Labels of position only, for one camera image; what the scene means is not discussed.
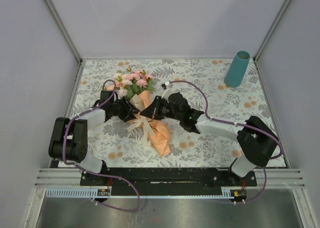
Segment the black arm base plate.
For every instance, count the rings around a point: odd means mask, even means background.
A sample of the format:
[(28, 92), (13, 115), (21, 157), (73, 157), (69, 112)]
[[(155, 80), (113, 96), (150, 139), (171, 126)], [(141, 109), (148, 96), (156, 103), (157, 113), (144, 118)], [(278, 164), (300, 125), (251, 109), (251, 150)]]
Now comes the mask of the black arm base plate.
[(83, 173), (80, 184), (82, 186), (103, 186), (120, 183), (122, 177), (132, 184), (138, 183), (172, 183), (189, 182), (218, 187), (256, 187), (257, 181), (253, 171), (245, 177), (238, 177), (228, 169), (221, 168), (123, 168), (103, 167), (99, 175)]

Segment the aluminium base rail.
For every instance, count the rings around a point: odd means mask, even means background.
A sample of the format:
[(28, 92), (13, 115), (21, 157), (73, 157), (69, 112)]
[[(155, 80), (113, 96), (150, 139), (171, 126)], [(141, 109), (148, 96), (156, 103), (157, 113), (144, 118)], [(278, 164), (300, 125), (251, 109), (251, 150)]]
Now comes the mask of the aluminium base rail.
[[(298, 169), (256, 169), (256, 184), (261, 188), (266, 182), (267, 189), (305, 189), (305, 182)], [(82, 174), (77, 168), (42, 168), (36, 176), (36, 188), (73, 188), (79, 186), (93, 187), (93, 179)]]

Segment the floral patterned table mat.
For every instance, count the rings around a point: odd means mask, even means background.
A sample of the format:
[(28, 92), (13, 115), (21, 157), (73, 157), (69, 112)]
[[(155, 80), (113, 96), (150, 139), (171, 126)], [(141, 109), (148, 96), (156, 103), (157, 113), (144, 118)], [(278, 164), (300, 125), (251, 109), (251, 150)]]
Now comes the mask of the floral patterned table mat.
[[(189, 105), (207, 110), (210, 116), (243, 121), (261, 118), (274, 128), (272, 115), (253, 61), (248, 63), (240, 86), (230, 88), (224, 77), (230, 59), (132, 59), (86, 60), (82, 65), (73, 110), (75, 116), (94, 104), (103, 84), (118, 71), (145, 70), (154, 77), (152, 96), (163, 93), (161, 84), (174, 81), (173, 89)], [(160, 156), (151, 145), (143, 148), (143, 129), (127, 131), (128, 123), (117, 117), (88, 132), (88, 151), (109, 167), (228, 167), (242, 154), (237, 142), (216, 135), (186, 132), (176, 120), (166, 119), (170, 130), (170, 153)]]

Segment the orange beige wrapping paper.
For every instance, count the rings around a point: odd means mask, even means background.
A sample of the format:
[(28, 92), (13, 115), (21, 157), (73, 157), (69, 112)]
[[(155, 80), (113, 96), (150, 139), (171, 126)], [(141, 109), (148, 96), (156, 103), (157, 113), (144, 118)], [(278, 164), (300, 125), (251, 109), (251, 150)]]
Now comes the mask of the orange beige wrapping paper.
[[(139, 95), (134, 95), (129, 102), (132, 103), (141, 112), (152, 103), (150, 92), (144, 91)], [(162, 121), (151, 118), (147, 119), (155, 133), (155, 136), (148, 136), (148, 141), (150, 141), (150, 144), (155, 148), (155, 150), (161, 157), (168, 155), (171, 152), (169, 146), (171, 132), (169, 128)]]

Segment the pink flower bunch green stems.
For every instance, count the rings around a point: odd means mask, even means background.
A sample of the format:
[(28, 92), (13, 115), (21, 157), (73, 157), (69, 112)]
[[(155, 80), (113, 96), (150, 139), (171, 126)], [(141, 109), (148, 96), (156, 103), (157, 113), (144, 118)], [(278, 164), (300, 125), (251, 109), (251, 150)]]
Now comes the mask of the pink flower bunch green stems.
[(154, 77), (144, 69), (132, 70), (128, 67), (125, 71), (118, 70), (113, 75), (113, 79), (121, 98), (131, 99), (134, 95), (140, 95), (144, 91), (152, 93), (155, 90)]

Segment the cream printed ribbon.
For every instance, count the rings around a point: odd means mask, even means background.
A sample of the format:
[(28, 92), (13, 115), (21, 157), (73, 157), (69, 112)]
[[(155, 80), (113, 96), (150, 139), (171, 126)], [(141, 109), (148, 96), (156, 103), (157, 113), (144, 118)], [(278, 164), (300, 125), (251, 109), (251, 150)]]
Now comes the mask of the cream printed ribbon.
[(129, 133), (131, 133), (134, 129), (138, 127), (142, 127), (143, 129), (143, 139), (142, 139), (142, 146), (143, 148), (147, 148), (148, 146), (148, 137), (154, 137), (155, 132), (153, 131), (149, 120), (145, 116), (141, 116), (140, 112), (134, 115), (135, 119), (133, 120), (132, 124), (126, 129)]

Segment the left aluminium frame post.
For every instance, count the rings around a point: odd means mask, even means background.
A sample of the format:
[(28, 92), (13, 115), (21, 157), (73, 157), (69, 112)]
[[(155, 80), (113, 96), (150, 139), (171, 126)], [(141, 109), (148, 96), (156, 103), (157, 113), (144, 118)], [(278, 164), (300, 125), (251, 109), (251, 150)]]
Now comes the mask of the left aluminium frame post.
[(80, 53), (78, 52), (75, 44), (73, 43), (65, 25), (63, 24), (63, 21), (61, 17), (59, 16), (59, 13), (57, 12), (57, 9), (55, 8), (55, 5), (52, 0), (43, 0), (45, 3), (46, 7), (49, 10), (49, 13), (51, 14), (52, 18), (54, 19), (54, 22), (56, 23), (60, 33), (62, 34), (64, 40), (66, 41), (70, 51), (72, 52), (75, 60), (77, 61), (78, 64), (82, 63), (82, 57)]

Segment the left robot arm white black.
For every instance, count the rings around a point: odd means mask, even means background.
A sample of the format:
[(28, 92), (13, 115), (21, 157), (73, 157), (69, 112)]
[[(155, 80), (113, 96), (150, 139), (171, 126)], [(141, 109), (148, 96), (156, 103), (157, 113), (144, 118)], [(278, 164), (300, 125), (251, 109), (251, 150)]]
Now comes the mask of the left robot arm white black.
[(107, 183), (109, 174), (103, 170), (104, 161), (88, 151), (88, 131), (118, 117), (124, 122), (134, 120), (139, 110), (127, 98), (119, 98), (113, 91), (102, 90), (100, 99), (83, 115), (71, 121), (68, 117), (55, 120), (48, 154), (51, 158), (77, 165), (91, 173), (91, 180), (98, 186)]

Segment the teal cylindrical vase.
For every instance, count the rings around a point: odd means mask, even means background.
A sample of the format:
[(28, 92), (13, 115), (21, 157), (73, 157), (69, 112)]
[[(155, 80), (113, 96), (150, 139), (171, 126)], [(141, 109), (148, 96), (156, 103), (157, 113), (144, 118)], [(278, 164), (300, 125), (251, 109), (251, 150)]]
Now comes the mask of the teal cylindrical vase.
[(250, 61), (250, 54), (246, 51), (238, 51), (225, 75), (224, 83), (231, 88), (240, 86)]

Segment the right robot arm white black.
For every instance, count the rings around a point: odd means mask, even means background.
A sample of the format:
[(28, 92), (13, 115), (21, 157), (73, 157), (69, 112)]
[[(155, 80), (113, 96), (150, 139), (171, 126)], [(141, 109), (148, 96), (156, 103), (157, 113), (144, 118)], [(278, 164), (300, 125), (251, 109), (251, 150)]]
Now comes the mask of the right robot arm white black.
[(243, 183), (254, 168), (266, 167), (279, 145), (278, 137), (257, 116), (252, 115), (243, 122), (210, 119), (205, 112), (191, 108), (179, 92), (168, 98), (156, 96), (140, 115), (158, 121), (164, 118), (177, 120), (189, 133), (217, 135), (237, 141), (242, 155), (230, 165), (227, 174), (228, 182), (233, 186)]

